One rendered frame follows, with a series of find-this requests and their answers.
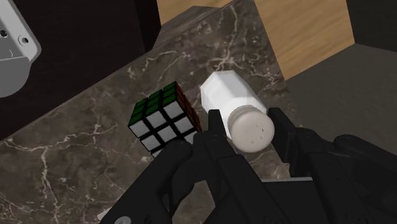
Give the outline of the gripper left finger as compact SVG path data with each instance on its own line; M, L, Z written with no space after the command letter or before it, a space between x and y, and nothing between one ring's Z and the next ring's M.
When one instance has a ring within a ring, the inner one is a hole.
M100 224L173 224L181 201L206 181L215 208L203 224L290 224L290 219L226 140L212 109L193 143L171 141L103 217Z

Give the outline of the colourful puzzle cube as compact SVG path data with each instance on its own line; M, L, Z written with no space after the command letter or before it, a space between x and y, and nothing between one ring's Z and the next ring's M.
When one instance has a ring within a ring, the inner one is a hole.
M171 140L192 143L202 131L197 112L175 81L137 102L128 128L153 157Z

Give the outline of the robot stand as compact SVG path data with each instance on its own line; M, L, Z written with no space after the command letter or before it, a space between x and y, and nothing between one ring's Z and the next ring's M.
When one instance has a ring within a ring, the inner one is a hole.
M0 98L0 140L150 51L157 0L14 0L42 51L27 83Z

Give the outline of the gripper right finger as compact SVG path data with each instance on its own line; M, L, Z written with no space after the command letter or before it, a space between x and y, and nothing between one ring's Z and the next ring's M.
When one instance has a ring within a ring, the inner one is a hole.
M327 141L269 108L273 147L291 177L311 177L329 224L397 224L397 155L343 134Z

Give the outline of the white salt shaker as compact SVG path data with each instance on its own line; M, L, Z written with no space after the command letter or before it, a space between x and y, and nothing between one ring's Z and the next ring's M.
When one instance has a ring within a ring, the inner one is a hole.
M235 71L215 71L200 86L205 111L218 109L226 136L235 147L256 153L270 145L275 127L267 109Z

